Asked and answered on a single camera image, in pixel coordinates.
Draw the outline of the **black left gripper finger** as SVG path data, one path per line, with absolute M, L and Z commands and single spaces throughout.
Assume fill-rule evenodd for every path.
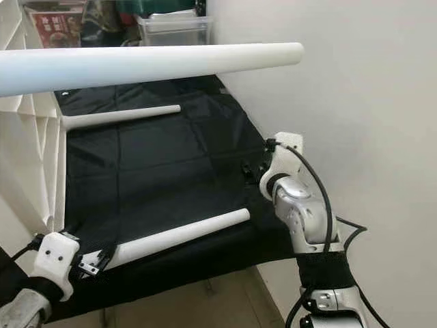
M 107 268 L 117 252 L 117 240 L 110 241 L 99 251 L 82 254 L 78 263 L 78 278 L 87 278 L 100 274 Z

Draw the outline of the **red printed cardboard box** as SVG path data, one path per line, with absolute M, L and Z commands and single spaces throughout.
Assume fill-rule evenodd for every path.
M 25 12 L 35 27 L 41 48 L 81 47 L 84 3 L 25 6 Z

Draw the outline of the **clear plastic storage box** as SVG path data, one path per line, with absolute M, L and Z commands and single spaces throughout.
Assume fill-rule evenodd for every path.
M 213 20 L 196 18 L 138 18 L 141 46 L 207 46 Z

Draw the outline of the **black tablecloth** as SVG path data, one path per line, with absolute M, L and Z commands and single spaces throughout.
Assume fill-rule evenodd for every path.
M 189 243 L 116 266 L 82 280 L 74 296 L 60 303 L 44 323 L 107 308 L 296 254 L 290 231 L 274 213 L 259 185 L 245 185 L 244 156 L 268 155 L 276 145 L 254 127 L 246 111 L 212 76 L 150 83 L 110 85 L 53 92 L 63 115 L 105 113 L 180 105 L 166 113 L 96 127 L 63 131 L 64 225 L 89 254 L 110 241 L 127 243 L 233 210 L 251 218 Z M 308 185 L 314 169 L 302 153 L 297 179 L 316 199 L 328 197 L 320 179 Z M 2 307 L 18 292 L 25 273 L 2 254 Z

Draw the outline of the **green pot lid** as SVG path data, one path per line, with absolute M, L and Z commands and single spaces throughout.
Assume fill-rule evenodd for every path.
M 119 12 L 147 18 L 152 14 L 166 14 L 194 9 L 197 0 L 117 0 Z

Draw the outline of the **black plastic bag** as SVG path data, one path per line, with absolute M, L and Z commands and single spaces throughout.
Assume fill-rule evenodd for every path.
M 140 46 L 134 27 L 122 22 L 118 0 L 85 0 L 79 32 L 79 46 Z

